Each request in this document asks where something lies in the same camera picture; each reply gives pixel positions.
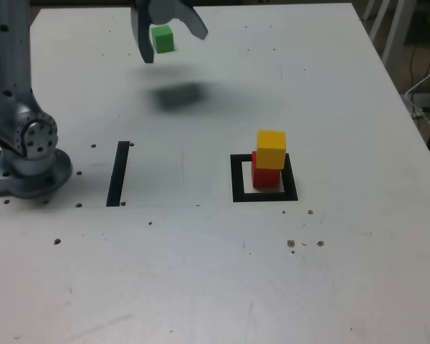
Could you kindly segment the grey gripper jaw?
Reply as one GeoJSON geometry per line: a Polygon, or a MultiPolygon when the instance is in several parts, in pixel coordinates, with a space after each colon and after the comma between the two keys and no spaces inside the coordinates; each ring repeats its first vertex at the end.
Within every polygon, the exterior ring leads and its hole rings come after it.
{"type": "Polygon", "coordinates": [[[209,31],[196,10],[180,0],[151,0],[148,5],[148,13],[155,25],[167,24],[173,19],[183,22],[190,33],[195,37],[205,40],[209,31]]]}
{"type": "Polygon", "coordinates": [[[143,61],[146,64],[153,64],[154,50],[150,39],[152,21],[148,11],[149,4],[150,2],[146,0],[131,1],[131,25],[143,61]]]}

